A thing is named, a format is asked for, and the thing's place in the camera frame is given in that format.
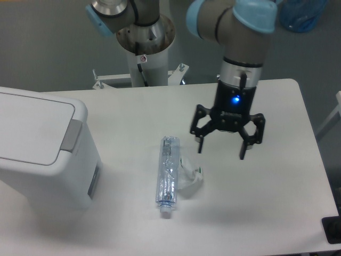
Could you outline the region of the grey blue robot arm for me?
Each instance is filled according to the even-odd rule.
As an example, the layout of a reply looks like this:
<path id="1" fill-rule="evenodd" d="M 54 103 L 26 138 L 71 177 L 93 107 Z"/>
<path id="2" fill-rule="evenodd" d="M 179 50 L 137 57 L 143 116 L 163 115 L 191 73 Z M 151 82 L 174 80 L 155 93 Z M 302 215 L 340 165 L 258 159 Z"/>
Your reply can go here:
<path id="1" fill-rule="evenodd" d="M 168 85 L 168 49 L 173 23 L 160 13 L 159 1 L 91 1 L 85 8 L 103 36 L 116 35 L 128 55 L 134 87 Z M 213 131 L 239 133 L 240 158 L 263 140 L 265 118 L 250 113 L 277 5 L 273 1 L 194 1 L 186 13 L 190 33 L 224 47 L 214 104 L 197 105 L 190 126 L 200 144 Z"/>

